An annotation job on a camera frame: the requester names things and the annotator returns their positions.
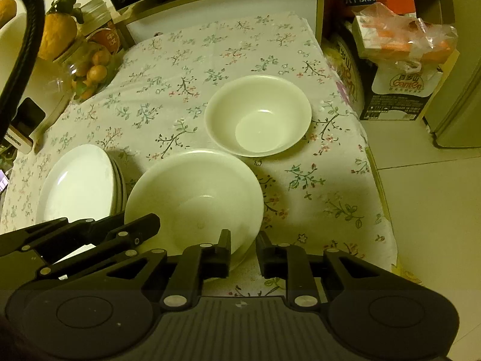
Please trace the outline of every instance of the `table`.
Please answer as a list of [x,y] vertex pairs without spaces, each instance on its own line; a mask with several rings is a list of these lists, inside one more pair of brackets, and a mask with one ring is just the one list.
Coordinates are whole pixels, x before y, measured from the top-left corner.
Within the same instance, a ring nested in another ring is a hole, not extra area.
[[[292,148],[242,158],[264,193],[261,229],[273,243],[300,245],[309,254],[337,247],[390,270],[396,244],[367,159],[364,130],[311,29],[293,13],[158,33],[129,49],[112,83],[81,105],[70,104],[45,133],[38,154],[19,154],[1,233],[34,224],[45,177],[77,145],[92,143],[113,155],[129,190],[167,156],[216,148],[205,131],[205,107],[224,83],[247,74],[292,81],[313,111],[309,130]],[[253,248],[228,279],[207,282],[203,290],[233,296],[283,292],[282,280],[260,276]]]

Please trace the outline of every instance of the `bowl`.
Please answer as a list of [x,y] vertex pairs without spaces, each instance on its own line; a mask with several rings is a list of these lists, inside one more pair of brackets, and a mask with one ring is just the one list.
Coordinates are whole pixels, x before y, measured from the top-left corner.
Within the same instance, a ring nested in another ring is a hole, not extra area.
[[236,157],[197,149],[172,155],[150,168],[135,184],[124,220],[146,214],[160,218],[158,234],[139,252],[164,248],[169,255],[202,243],[217,243],[231,232],[231,252],[245,253],[259,232],[264,199],[256,176]]
[[38,199],[36,223],[67,217],[100,220],[117,202],[115,174],[109,156],[91,144],[73,148],[56,162]]
[[273,76],[246,76],[218,90],[205,109],[205,127],[221,148],[247,157],[282,152],[311,124],[311,104],[296,85]]

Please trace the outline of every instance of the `clear plastic bag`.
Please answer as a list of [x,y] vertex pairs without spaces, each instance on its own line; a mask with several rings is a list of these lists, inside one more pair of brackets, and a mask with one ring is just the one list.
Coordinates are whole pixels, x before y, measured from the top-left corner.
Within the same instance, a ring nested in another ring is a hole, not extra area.
[[353,35],[360,57],[377,64],[391,62],[407,73],[446,62],[458,41],[451,25],[399,16],[381,3],[370,5],[355,17]]

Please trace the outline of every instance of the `floor tile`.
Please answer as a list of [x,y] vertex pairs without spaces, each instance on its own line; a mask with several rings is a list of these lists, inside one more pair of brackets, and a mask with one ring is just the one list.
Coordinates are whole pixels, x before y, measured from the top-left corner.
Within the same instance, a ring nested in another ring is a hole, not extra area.
[[481,323],[481,158],[379,174],[401,262],[454,303],[459,339]]
[[362,121],[378,169],[481,156],[479,148],[439,149],[426,125],[415,121]]
[[453,361],[476,361],[481,359],[481,324],[456,342],[448,354]]

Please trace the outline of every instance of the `floral pattern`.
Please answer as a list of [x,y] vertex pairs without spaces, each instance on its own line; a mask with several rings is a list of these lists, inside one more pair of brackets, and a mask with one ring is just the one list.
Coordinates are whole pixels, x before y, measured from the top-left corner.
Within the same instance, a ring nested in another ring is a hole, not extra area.
[[[336,246],[384,269],[396,265],[362,127],[306,22],[289,13],[159,32],[129,49],[109,86],[70,104],[39,153],[19,154],[0,233],[34,223],[48,172],[78,145],[97,145],[117,159],[128,193],[142,173],[172,154],[218,149],[205,131],[205,108],[224,83],[249,74],[281,76],[312,105],[304,139],[274,156],[242,159],[263,191],[261,229],[273,243],[300,245],[309,254]],[[206,282],[203,292],[282,295],[285,283],[263,278],[250,249],[229,278]]]

